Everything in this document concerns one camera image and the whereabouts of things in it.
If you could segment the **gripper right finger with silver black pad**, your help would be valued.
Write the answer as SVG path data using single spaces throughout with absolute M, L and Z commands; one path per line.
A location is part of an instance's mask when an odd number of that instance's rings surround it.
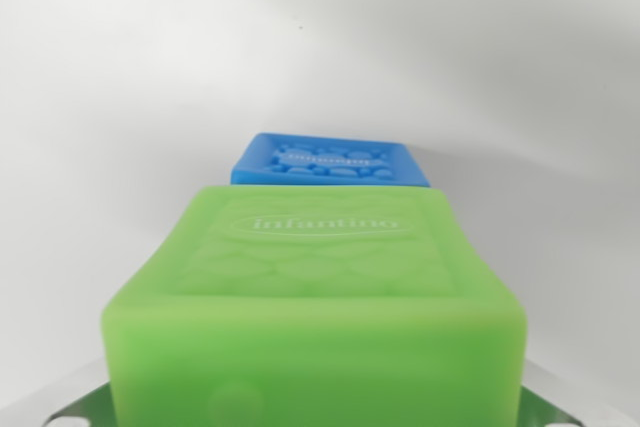
M 527 360 L 519 425 L 638 426 L 639 422 Z

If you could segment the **gripper left finger with silver black pad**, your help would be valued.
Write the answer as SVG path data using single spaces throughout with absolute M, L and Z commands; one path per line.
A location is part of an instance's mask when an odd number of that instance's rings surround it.
M 98 359 L 1 410 L 2 426 L 116 426 L 106 363 Z

